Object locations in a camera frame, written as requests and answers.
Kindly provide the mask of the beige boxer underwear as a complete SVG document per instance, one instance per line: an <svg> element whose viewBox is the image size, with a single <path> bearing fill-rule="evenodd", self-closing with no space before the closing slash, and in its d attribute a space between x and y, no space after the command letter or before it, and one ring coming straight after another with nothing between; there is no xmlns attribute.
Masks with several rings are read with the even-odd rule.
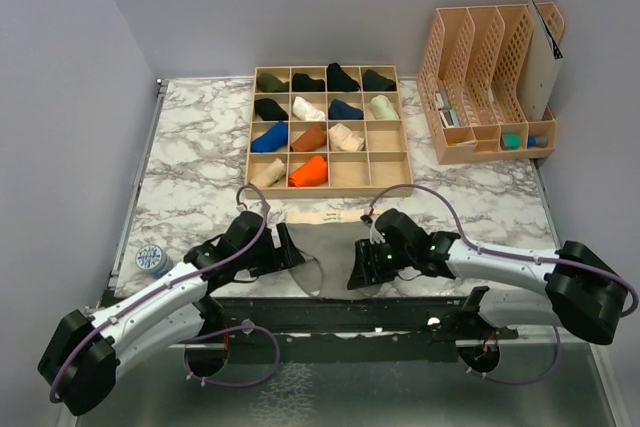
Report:
<svg viewBox="0 0 640 427"><path fill-rule="evenodd" d="M364 148L365 139L342 123L328 130L331 151L359 152Z"/></svg>

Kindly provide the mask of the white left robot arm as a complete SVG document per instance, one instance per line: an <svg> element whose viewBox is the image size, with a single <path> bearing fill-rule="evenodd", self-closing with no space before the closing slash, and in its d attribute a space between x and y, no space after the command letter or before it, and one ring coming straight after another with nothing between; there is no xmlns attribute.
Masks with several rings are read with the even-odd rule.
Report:
<svg viewBox="0 0 640 427"><path fill-rule="evenodd" d="M233 332L212 298L240 271L252 278L303 264L288 229L242 212L227 231L191 248L172 270L94 314L74 310L56 327L37 370L49 399L75 415L99 405L136 363L174 343L199 344Z"/></svg>

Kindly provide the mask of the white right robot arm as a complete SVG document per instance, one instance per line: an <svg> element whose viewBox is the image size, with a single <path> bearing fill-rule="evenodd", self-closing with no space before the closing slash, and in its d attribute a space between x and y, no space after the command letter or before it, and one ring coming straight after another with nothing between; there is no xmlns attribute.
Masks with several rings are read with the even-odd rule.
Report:
<svg viewBox="0 0 640 427"><path fill-rule="evenodd" d="M549 325L593 344L614 339L629 290L580 242L550 251L502 250L472 244L459 233L428 233L397 209L364 220L370 231L355 243L350 290L389 282L407 267L426 277L484 279L512 289L470 297L471 306L459 314L469 337L510 325Z"/></svg>

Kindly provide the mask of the grey underwear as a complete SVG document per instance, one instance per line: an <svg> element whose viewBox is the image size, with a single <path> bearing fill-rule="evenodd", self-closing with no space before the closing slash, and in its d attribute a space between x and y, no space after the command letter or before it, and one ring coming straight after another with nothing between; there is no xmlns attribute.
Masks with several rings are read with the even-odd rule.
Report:
<svg viewBox="0 0 640 427"><path fill-rule="evenodd" d="M360 210L289 212L286 226L294 246L305 259L290 273L309 296L336 300L398 297L394 284L350 290L347 283L355 263L355 242L369 236Z"/></svg>

